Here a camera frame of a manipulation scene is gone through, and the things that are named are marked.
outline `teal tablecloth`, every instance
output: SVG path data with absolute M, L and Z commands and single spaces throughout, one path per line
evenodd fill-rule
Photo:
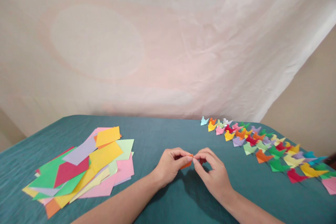
M 263 124 L 253 125 L 282 137 Z M 232 141 L 208 132 L 198 120 L 86 115 L 62 118 L 0 154 L 0 223 L 70 223 L 105 201 L 108 197 L 78 199 L 47 220 L 43 205 L 21 189 L 35 178 L 38 167 L 80 145 L 95 128 L 113 126 L 120 126 L 123 139 L 135 139 L 135 175 L 114 187 L 111 197 L 151 172 L 164 149 L 181 147 L 196 154 L 209 147 L 224 162 L 234 189 L 285 223 L 336 223 L 336 196 L 328 194 L 320 179 L 292 184 L 286 174 L 273 173 L 268 164 L 259 164 L 255 155 L 246 156 L 242 147 L 234 148 Z M 136 220 L 192 222 L 237 223 L 208 192 L 193 165 L 159 191 Z

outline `beige wall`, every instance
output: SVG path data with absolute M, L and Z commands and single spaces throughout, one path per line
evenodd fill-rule
M 307 151 L 336 152 L 336 26 L 261 122 Z

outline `orange paper crane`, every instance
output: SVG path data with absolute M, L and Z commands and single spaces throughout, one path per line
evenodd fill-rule
M 274 156 L 266 156 L 261 149 L 258 150 L 255 156 L 257 157 L 258 163 L 267 162 L 268 160 L 271 160 L 274 157 Z

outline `white backdrop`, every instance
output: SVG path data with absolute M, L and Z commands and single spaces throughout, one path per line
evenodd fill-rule
M 259 121 L 336 24 L 336 0 L 0 0 L 1 108 Z

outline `red origami paper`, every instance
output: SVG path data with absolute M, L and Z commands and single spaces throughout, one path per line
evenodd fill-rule
M 54 188 L 62 185 L 89 168 L 89 157 L 86 157 L 79 165 L 65 162 L 58 167 Z
M 249 142 L 251 144 L 251 146 L 256 145 L 258 141 L 259 141 L 259 138 L 258 139 L 253 139 L 250 135 L 248 135 L 247 138 L 246 138 L 246 142 Z
M 299 174 L 296 173 L 295 169 L 290 169 L 288 172 L 287 172 L 287 175 L 289 177 L 289 180 L 294 184 L 294 183 L 297 183 L 297 182 L 301 182 L 305 179 L 308 179 L 307 176 L 300 176 Z

